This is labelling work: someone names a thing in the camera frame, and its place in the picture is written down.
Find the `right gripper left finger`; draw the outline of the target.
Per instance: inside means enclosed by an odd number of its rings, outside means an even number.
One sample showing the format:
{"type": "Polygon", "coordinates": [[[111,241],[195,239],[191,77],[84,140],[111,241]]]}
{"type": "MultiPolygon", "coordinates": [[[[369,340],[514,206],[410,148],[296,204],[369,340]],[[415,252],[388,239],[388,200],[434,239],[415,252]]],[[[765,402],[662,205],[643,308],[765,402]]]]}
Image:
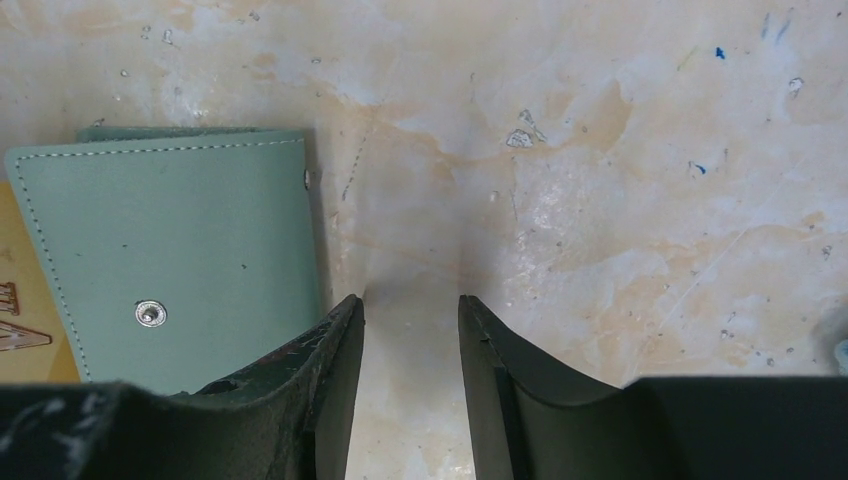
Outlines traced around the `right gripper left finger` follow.
{"type": "Polygon", "coordinates": [[[341,479],[364,344],[354,295],[193,394],[124,382],[1,389],[5,479],[341,479]]]}

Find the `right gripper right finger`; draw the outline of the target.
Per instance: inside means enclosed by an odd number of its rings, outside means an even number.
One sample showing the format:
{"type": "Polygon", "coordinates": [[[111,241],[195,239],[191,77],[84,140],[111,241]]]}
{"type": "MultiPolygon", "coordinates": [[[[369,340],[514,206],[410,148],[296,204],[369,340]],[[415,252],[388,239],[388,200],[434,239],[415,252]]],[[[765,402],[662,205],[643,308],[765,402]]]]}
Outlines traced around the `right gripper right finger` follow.
{"type": "Polygon", "coordinates": [[[644,377],[617,388],[551,356],[479,298],[458,304],[480,479],[843,479],[843,377],[644,377]]]}

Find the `yellow credit card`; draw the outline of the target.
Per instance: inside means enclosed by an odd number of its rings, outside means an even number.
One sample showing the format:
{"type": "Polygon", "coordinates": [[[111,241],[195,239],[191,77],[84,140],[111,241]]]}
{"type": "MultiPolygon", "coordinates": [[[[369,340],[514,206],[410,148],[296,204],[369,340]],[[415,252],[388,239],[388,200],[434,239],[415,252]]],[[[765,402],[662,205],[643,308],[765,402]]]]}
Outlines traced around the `yellow credit card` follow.
{"type": "Polygon", "coordinates": [[[11,185],[1,183],[1,284],[14,286],[17,314],[1,293],[1,381],[77,383],[71,345],[11,185]]]}

